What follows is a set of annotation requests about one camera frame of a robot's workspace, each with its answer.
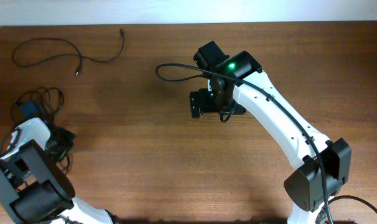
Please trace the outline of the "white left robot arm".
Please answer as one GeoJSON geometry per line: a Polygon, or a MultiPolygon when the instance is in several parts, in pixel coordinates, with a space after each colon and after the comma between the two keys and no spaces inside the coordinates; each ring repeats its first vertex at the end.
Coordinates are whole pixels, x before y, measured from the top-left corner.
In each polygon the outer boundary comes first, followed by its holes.
{"type": "Polygon", "coordinates": [[[67,168],[75,134],[54,124],[43,102],[19,103],[23,122],[0,154],[0,204],[14,223],[117,223],[118,218],[76,196],[67,168]]]}

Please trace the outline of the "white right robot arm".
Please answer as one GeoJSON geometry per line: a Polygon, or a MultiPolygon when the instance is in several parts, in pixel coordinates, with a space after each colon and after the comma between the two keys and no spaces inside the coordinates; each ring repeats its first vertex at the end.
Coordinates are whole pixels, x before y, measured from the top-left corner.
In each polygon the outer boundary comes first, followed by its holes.
{"type": "Polygon", "coordinates": [[[342,138],[333,142],[310,125],[275,89],[262,66],[247,52],[230,57],[214,41],[193,56],[204,71],[207,88],[190,93],[193,118],[217,113],[251,113],[283,150],[294,172],[284,181],[293,201],[288,223],[326,223],[325,199],[348,182],[351,147],[342,138]]]}

